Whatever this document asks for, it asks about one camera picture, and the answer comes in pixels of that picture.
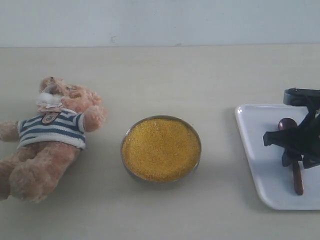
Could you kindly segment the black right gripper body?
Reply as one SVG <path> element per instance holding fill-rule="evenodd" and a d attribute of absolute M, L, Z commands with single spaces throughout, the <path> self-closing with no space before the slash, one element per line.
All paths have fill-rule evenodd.
<path fill-rule="evenodd" d="M 306 107 L 307 114 L 298 125 L 294 140 L 304 155 L 320 159 L 320 91 L 318 89 L 289 88 L 283 102 L 294 107 Z"/>

